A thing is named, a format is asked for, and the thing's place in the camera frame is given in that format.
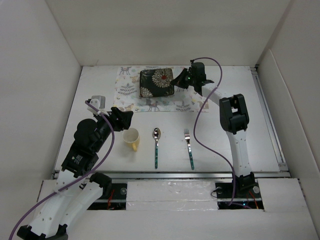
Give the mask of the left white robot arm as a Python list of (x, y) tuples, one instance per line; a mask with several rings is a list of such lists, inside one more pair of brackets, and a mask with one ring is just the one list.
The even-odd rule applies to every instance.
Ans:
[(97, 153), (109, 136), (128, 130), (134, 113), (112, 107), (104, 112), (91, 107), (94, 118), (80, 121), (52, 193), (42, 199), (42, 209), (17, 236), (23, 240), (66, 240), (74, 223), (98, 198), (107, 198), (112, 179), (96, 169), (103, 163)]

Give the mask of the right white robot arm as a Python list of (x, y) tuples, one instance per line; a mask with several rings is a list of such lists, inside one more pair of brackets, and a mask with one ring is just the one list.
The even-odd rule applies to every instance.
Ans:
[(196, 93), (205, 97), (204, 103), (211, 100), (219, 107), (219, 121), (226, 132), (231, 149), (232, 162), (227, 161), (232, 170), (231, 199), (243, 197), (255, 185), (247, 148), (247, 128), (250, 121), (245, 97), (242, 94), (231, 94), (220, 88), (223, 70), (221, 65), (220, 79), (217, 83), (207, 79), (205, 65), (198, 58), (190, 61), (190, 67), (170, 83), (187, 89), (192, 86)]

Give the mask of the black floral square plate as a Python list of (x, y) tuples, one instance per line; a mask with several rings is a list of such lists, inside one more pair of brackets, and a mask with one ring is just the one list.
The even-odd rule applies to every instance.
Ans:
[(175, 87), (171, 68), (146, 69), (139, 73), (139, 96), (141, 98), (162, 98), (172, 96)]

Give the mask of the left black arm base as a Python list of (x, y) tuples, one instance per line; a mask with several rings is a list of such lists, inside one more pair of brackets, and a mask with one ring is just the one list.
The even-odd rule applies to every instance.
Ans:
[(127, 183), (113, 183), (113, 180), (100, 172), (92, 174), (90, 182), (98, 183), (103, 188), (102, 196), (95, 200), (88, 210), (125, 210), (127, 203)]

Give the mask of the floral animal print cloth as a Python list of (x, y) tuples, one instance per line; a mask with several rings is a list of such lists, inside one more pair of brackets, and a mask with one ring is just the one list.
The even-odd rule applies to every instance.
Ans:
[(170, 96), (153, 97), (148, 88), (140, 89), (140, 71), (162, 69), (165, 66), (120, 66), (114, 88), (113, 106), (133, 112), (198, 112), (205, 100), (192, 87), (174, 87)]

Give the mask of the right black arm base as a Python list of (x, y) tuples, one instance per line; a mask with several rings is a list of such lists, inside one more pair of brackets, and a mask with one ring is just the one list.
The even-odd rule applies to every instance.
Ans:
[(216, 182), (210, 193), (217, 200), (219, 210), (263, 210), (261, 190), (258, 180), (249, 182), (235, 178), (232, 182)]

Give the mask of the yellow mug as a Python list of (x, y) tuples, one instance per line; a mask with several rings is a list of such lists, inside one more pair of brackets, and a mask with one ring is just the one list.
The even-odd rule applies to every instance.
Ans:
[(140, 143), (140, 134), (137, 129), (129, 128), (124, 130), (122, 139), (129, 147), (133, 149), (134, 152), (137, 152)]

